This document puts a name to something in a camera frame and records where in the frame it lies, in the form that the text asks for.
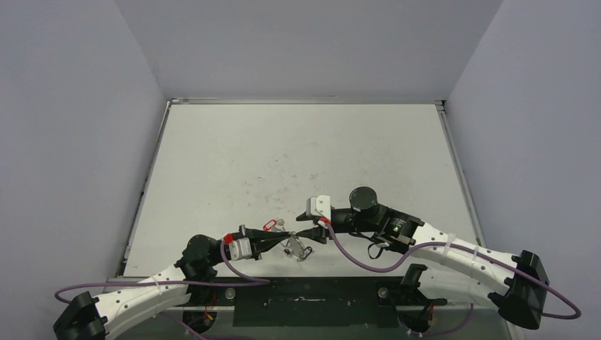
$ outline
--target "metal edge trim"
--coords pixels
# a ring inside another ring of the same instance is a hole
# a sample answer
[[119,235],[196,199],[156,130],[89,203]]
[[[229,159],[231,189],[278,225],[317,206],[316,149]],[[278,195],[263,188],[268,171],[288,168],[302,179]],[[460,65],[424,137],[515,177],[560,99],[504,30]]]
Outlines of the metal edge trim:
[[[464,168],[461,167],[461,162],[459,161],[459,156],[457,154],[457,149],[455,148],[455,143],[453,142],[453,136],[451,134],[451,128],[449,127],[449,121],[446,119],[446,111],[444,109],[444,103],[442,101],[435,102],[438,110],[438,116],[440,118],[440,123],[442,125],[442,129],[444,131],[444,136],[446,138],[446,143],[449,146],[449,151],[451,152],[451,158],[453,159],[453,163],[455,166],[455,172],[457,173],[457,177],[459,179],[459,183],[461,185],[461,190],[464,192],[464,198],[466,200],[466,205],[468,208],[468,212],[472,221],[472,227],[478,241],[481,246],[486,247],[486,243],[484,241],[484,236],[482,234],[482,229],[480,226],[480,221],[478,219],[478,215],[476,214],[476,207],[473,204],[473,199],[471,197],[471,193],[469,190],[468,182],[466,180],[466,175],[464,173]],[[526,340],[526,334],[524,333],[523,328],[518,327],[511,322],[505,322],[507,324],[507,330],[509,331],[509,335],[512,340]]]
[[476,214],[476,207],[473,204],[468,182],[464,173],[464,168],[461,166],[461,162],[459,161],[457,149],[455,148],[455,143],[453,142],[453,136],[449,127],[449,122],[446,119],[446,112],[444,110],[444,105],[442,104],[442,102],[440,102],[440,105],[438,105],[437,103],[437,108],[441,108],[438,110],[438,116],[440,118],[442,130],[446,138],[446,143],[449,146],[449,151],[451,152],[451,158],[453,159],[453,165],[455,166],[455,172],[457,173],[457,178],[459,180],[461,191],[463,191],[464,193],[464,199],[466,201],[466,207],[468,208],[468,213],[470,215],[472,228],[473,231],[476,233],[476,241],[478,241],[480,246],[486,247],[486,243],[484,242],[484,236],[482,234],[482,229],[480,227],[480,221],[478,219],[478,215]]
[[407,100],[395,96],[350,98],[339,96],[314,96],[300,98],[173,98],[173,105],[198,104],[432,104],[432,100]]
[[148,189],[148,186],[150,185],[150,177],[152,176],[152,171],[155,169],[155,163],[157,161],[157,156],[159,154],[159,148],[161,146],[163,132],[165,130],[165,127],[167,126],[167,118],[169,117],[171,105],[172,105],[172,101],[167,101],[167,104],[165,105],[165,111],[163,112],[163,118],[161,120],[159,132],[157,133],[157,141],[155,144],[155,150],[152,153],[152,158],[151,158],[150,164],[148,166],[148,172],[147,172],[146,178],[144,180],[144,185],[142,186],[142,191],[141,191],[142,194],[140,195],[140,200],[138,201],[137,207],[135,209],[134,219],[133,219],[130,235],[128,237],[128,243],[125,246],[125,253],[123,254],[123,257],[122,257],[122,260],[121,260],[121,263],[119,266],[119,270],[117,272],[117,276],[122,276],[123,273],[125,272],[125,267],[126,267],[126,264],[127,264],[128,258],[129,258],[129,254],[131,252],[131,247],[133,244],[135,232],[137,230],[137,224],[140,221],[140,214],[142,212],[142,206],[144,205],[144,201],[146,199],[146,194],[147,194],[147,189]]

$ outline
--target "black plastic cover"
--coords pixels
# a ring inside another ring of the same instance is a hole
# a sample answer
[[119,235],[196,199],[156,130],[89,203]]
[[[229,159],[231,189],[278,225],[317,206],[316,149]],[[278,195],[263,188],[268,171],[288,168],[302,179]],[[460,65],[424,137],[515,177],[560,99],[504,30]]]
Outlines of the black plastic cover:
[[[220,243],[205,235],[195,235],[190,238],[182,257],[175,263],[175,268],[180,268],[188,281],[208,282],[217,276],[213,266],[221,262]],[[209,289],[199,285],[189,285],[190,301],[201,303],[207,299]]]
[[104,340],[106,330],[90,292],[76,296],[52,326],[58,340]]
[[[520,256],[513,256],[512,259],[517,262],[517,269],[549,284],[541,259],[536,254],[524,250]],[[505,295],[488,295],[499,307],[499,315],[525,329],[538,329],[541,325],[546,290],[517,274],[506,283],[509,290]]]
[[378,213],[378,196],[374,189],[360,186],[349,195],[351,208],[360,216],[370,217]]

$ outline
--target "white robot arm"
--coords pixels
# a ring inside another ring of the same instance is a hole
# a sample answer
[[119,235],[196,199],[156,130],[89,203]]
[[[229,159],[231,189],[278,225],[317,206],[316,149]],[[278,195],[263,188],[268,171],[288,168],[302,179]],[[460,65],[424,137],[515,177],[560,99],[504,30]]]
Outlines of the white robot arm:
[[[316,227],[302,232],[267,232],[240,226],[238,232],[221,240],[196,235],[179,261],[140,281],[139,287],[94,297],[88,292],[76,296],[54,325],[57,339],[114,339],[126,329],[170,307],[190,300],[201,303],[208,291],[206,287],[199,286],[235,287],[269,283],[268,280],[218,283],[215,282],[217,272],[213,266],[222,261],[229,266],[228,261],[259,260],[261,253],[292,236],[322,244],[331,238],[347,258],[370,271],[392,271],[409,256],[427,259],[448,269],[437,270],[423,264],[412,264],[402,280],[390,283],[403,292],[395,296],[392,293],[395,289],[391,287],[386,299],[393,304],[470,302],[497,310],[503,318],[518,326],[528,329],[539,327],[549,281],[537,255],[523,251],[516,256],[457,239],[419,218],[379,204],[376,193],[367,187],[355,189],[350,195],[350,203],[350,208],[332,209],[329,196],[309,198],[306,211],[297,217],[297,221],[311,220]],[[373,236],[364,238],[379,247],[403,254],[401,260],[389,268],[367,266],[348,254],[335,236],[365,232],[373,232]],[[541,281],[547,285],[546,289],[517,275],[517,271]],[[278,282],[272,280],[271,286],[284,284]],[[575,317],[580,316],[577,309],[575,307]]]

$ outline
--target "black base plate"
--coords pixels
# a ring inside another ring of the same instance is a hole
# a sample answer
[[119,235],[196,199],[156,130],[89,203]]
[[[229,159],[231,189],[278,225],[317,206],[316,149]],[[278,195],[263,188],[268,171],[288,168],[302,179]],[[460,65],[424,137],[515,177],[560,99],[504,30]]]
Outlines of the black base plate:
[[382,283],[402,278],[269,278],[270,285],[236,290],[234,327],[398,327],[393,306],[381,305]]

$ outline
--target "white wall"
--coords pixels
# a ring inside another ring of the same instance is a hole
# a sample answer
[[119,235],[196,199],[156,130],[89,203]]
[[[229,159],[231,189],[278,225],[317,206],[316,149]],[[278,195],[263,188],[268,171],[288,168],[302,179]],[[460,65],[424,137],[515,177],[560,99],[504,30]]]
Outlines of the white wall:
[[111,0],[0,5],[0,334],[55,339],[61,286],[113,275],[164,97]]
[[116,0],[169,97],[446,98],[501,0]]
[[528,339],[599,339],[600,16],[598,0],[505,0],[446,103],[488,245],[538,253],[582,307]]

